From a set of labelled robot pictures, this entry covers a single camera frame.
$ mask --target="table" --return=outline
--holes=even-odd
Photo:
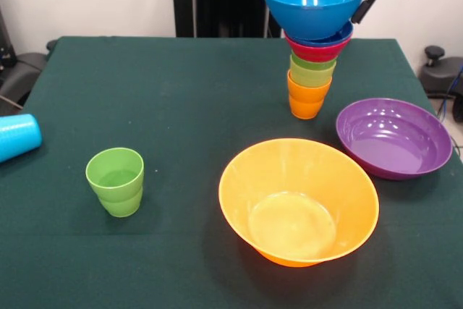
[[[335,118],[368,97],[431,105],[395,40],[353,40],[318,117],[294,118],[283,39],[62,38],[26,105],[41,148],[0,165],[2,308],[458,308],[463,166],[374,179],[381,212],[355,253],[270,263],[218,205],[228,161],[304,137],[341,149]],[[145,193],[110,217],[85,180],[104,148],[145,159]]]

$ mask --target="plastic cup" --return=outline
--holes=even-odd
[[[296,63],[291,56],[291,78],[298,85],[304,87],[320,87],[326,85],[333,76],[334,68],[336,67],[336,61],[328,69],[324,70],[311,70],[301,67]]]
[[[0,163],[41,144],[41,130],[33,115],[0,117]]]
[[[291,70],[288,70],[287,80],[289,106],[291,107],[292,114],[298,119],[313,119],[316,117],[325,101],[333,78],[323,86],[309,88],[296,84],[291,78]]]
[[[302,68],[305,69],[311,69],[311,70],[325,70],[331,68],[333,65],[336,63],[336,59],[332,59],[331,61],[327,62],[311,62],[311,61],[306,61],[302,58],[299,58],[294,51],[291,52],[291,59],[294,60],[294,63],[299,65]]]
[[[143,158],[129,148],[110,148],[87,164],[85,176],[101,205],[115,217],[132,215],[143,195]]]

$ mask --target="red bowl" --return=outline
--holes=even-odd
[[[310,62],[327,62],[335,59],[341,51],[346,47],[346,45],[350,42],[351,37],[348,37],[342,43],[338,43],[337,45],[326,46],[326,47],[314,47],[314,46],[304,46],[296,43],[295,41],[291,40],[285,36],[286,41],[288,41],[289,45],[291,46],[294,54],[305,61]]]

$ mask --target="stacked cups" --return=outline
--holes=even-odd
[[[362,0],[266,0],[292,48],[289,104],[300,119],[317,116],[331,86],[336,59],[352,37],[350,18]]]
[[[291,38],[288,71],[289,105],[300,119],[312,119],[320,111],[333,80],[336,59],[352,37],[354,28],[348,22],[335,35],[324,40]]]

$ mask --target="orange bowl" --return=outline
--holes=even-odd
[[[379,215],[363,169],[341,151],[304,139],[268,140],[239,153],[222,174],[218,199],[245,242],[289,267],[353,252]]]

